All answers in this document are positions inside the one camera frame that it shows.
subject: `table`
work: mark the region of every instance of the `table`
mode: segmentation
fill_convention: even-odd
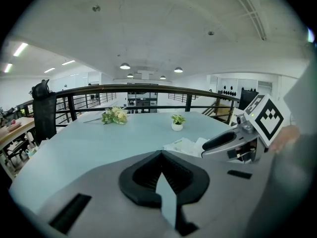
[[[3,150],[4,147],[24,133],[25,133],[27,139],[29,140],[30,145],[32,147],[34,147],[32,141],[27,133],[30,129],[34,128],[34,126],[35,126],[34,125],[34,118],[22,117],[22,118],[17,119],[16,122],[21,122],[21,126],[13,131],[8,131],[7,127],[3,127],[0,129],[0,150],[2,150],[2,153],[4,154],[6,159],[7,159],[7,156]],[[2,162],[1,162],[1,165],[8,174],[9,170],[7,170],[6,165]]]
[[[172,114],[183,115],[182,131],[171,128]],[[95,167],[138,154],[160,150],[182,137],[196,141],[230,129],[222,122],[197,112],[131,114],[125,125],[106,124],[86,116],[51,138],[22,168],[9,190],[16,203],[38,213],[44,202]]]

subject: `flower bouquet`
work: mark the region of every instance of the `flower bouquet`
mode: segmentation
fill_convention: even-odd
[[[125,124],[127,122],[126,110],[118,107],[112,109],[106,109],[106,113],[102,114],[102,122],[104,124],[115,122],[117,124]]]

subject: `small white pot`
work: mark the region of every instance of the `small white pot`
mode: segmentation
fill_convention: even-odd
[[[174,124],[172,122],[172,129],[175,130],[175,131],[180,131],[180,130],[183,129],[183,127],[184,127],[184,125],[182,125],[182,124]]]

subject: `black slot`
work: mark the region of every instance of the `black slot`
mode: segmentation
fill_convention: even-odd
[[[67,234],[91,198],[91,196],[77,194],[50,222],[50,225],[61,233]]]
[[[235,177],[241,177],[244,179],[250,179],[252,176],[252,174],[250,173],[245,173],[245,172],[241,172],[237,170],[229,170],[227,174],[235,176]]]

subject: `white ceiling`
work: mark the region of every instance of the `white ceiling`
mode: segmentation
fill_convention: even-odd
[[[43,50],[32,45],[28,45],[18,57],[13,56],[21,41],[6,40],[1,50],[0,76],[44,76],[50,78],[58,73],[77,68],[82,65],[78,62],[72,62],[67,65],[61,65],[72,59],[57,55],[53,52]],[[12,64],[9,73],[3,73],[8,63]]]
[[[37,0],[12,37],[114,78],[139,69],[168,80],[206,72],[298,76],[307,64],[307,30],[283,0]],[[130,71],[119,69],[123,62]],[[184,73],[174,73],[177,66]]]

